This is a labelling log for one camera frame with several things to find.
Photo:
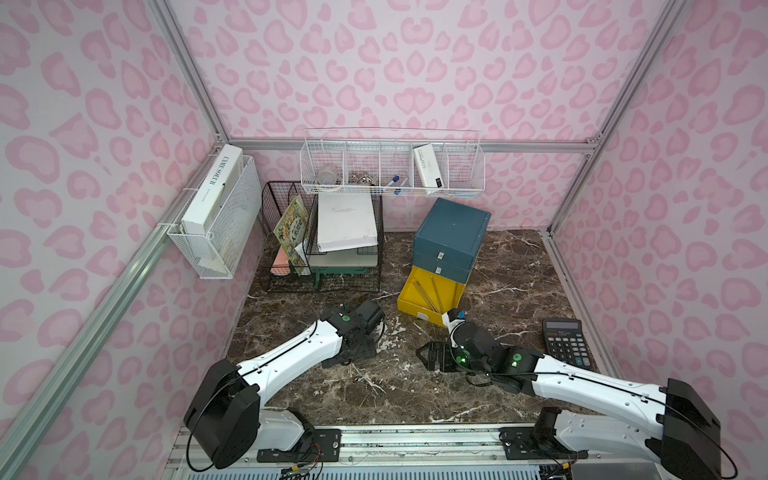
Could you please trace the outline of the yellow pencils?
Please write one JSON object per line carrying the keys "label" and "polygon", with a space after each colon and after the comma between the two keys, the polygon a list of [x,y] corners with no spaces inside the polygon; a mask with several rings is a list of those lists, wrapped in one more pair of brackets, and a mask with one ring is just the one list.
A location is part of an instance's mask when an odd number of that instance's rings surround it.
{"label": "yellow pencils", "polygon": [[427,307],[433,312],[442,314],[446,311],[442,301],[436,275],[417,276],[413,280],[414,288],[421,296]]}

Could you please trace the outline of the yellow bottom drawer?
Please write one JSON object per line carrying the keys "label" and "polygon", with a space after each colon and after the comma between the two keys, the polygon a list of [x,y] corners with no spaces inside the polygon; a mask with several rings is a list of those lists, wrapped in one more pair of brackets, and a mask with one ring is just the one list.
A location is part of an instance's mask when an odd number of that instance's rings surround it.
{"label": "yellow bottom drawer", "polygon": [[397,307],[402,313],[443,326],[443,315],[459,306],[464,291],[464,284],[412,267]]}

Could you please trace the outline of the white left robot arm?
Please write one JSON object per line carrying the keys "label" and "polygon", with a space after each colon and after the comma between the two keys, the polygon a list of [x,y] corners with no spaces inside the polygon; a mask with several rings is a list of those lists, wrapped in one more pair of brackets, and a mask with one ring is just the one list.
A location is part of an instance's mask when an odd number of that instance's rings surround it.
{"label": "white left robot arm", "polygon": [[353,311],[328,307],[306,330],[265,354],[239,364],[215,362],[183,417],[189,440],[216,469],[230,467],[250,450],[259,462],[291,462],[298,470],[337,461],[340,430],[318,429],[295,409],[266,405],[317,365],[330,368],[373,358],[383,319],[372,300]]}

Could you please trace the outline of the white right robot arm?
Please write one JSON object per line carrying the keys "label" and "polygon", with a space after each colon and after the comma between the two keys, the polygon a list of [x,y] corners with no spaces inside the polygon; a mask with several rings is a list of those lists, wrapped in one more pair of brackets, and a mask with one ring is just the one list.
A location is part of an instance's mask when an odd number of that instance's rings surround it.
{"label": "white right robot arm", "polygon": [[508,448],[566,465],[600,452],[654,462],[678,479],[723,479],[721,424],[695,389],[679,380],[641,384],[584,370],[536,350],[505,346],[483,327],[457,319],[445,341],[417,351],[429,371],[480,377],[511,394],[582,408],[541,410],[521,436],[503,429]]}

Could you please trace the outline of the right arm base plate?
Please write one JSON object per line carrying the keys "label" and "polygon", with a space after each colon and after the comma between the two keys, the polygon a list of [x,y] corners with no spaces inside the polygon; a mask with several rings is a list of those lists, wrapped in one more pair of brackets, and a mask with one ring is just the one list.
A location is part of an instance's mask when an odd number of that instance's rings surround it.
{"label": "right arm base plate", "polygon": [[557,459],[551,439],[536,427],[503,427],[498,439],[509,461]]}

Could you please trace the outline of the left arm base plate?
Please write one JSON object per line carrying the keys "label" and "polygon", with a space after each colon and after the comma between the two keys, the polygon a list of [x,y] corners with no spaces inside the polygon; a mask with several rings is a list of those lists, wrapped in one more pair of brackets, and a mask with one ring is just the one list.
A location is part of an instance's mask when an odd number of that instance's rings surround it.
{"label": "left arm base plate", "polygon": [[259,450],[258,463],[288,463],[314,460],[317,456],[323,462],[338,462],[342,431],[335,428],[311,429],[305,432],[297,444],[287,451],[276,449]]}

